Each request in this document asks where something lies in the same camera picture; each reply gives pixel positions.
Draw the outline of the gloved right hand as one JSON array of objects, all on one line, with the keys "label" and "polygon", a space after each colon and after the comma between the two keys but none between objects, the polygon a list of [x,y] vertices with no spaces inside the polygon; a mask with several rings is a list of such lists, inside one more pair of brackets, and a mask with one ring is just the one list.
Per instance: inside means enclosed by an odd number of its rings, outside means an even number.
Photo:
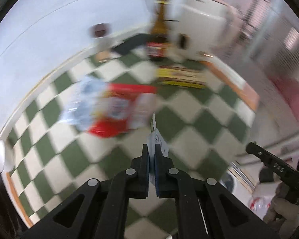
[{"label": "gloved right hand", "polygon": [[280,238],[290,238],[299,226],[299,205],[286,200],[289,186],[278,185],[263,221],[276,231]]}]

